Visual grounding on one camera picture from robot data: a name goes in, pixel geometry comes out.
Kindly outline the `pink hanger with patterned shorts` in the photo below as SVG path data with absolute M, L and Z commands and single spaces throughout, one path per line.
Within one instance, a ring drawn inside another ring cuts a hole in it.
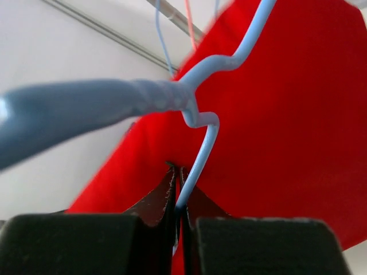
M 189 31 L 189 35 L 190 35 L 192 48 L 193 48 L 193 50 L 196 50 L 197 49 L 197 44 L 196 44 L 196 39 L 195 39 L 195 35 L 194 35 L 192 14 L 191 14 L 189 0 L 184 0 L 184 3 L 185 3 L 185 9 L 186 9 L 186 15 L 187 15 L 187 21 L 188 21 L 188 31 Z

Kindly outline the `red garment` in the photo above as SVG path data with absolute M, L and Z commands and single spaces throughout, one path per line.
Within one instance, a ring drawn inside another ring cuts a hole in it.
M 178 81 L 211 55 L 231 56 L 261 1 L 234 1 Z M 235 218 L 322 221 L 341 250 L 366 240 L 366 26 L 346 1 L 274 1 L 244 63 L 196 90 L 220 121 L 195 187 Z M 175 206 L 206 128 L 176 111 L 142 116 L 68 214 L 118 214 L 177 169 L 170 274 L 185 274 L 182 210 Z

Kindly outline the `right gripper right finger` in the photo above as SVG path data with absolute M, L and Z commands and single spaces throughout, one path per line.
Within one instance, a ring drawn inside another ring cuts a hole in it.
M 182 211 L 185 274 L 350 274 L 322 221 L 235 218 L 194 187 Z

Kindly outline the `blue hanger with brown garment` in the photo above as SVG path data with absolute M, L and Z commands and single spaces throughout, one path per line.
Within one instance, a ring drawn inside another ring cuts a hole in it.
M 1 96 L 1 169 L 6 169 L 66 140 L 135 116 L 181 111 L 188 127 L 206 128 L 201 148 L 176 203 L 182 210 L 216 141 L 220 121 L 200 112 L 196 90 L 212 74 L 239 68 L 257 42 L 274 1 L 261 1 L 238 48 L 231 56 L 211 55 L 178 81 L 112 79 L 32 85 Z

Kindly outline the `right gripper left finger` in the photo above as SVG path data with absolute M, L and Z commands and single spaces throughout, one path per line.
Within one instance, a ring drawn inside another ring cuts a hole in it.
M 170 274 L 177 169 L 118 214 L 22 214 L 1 228 L 2 274 Z

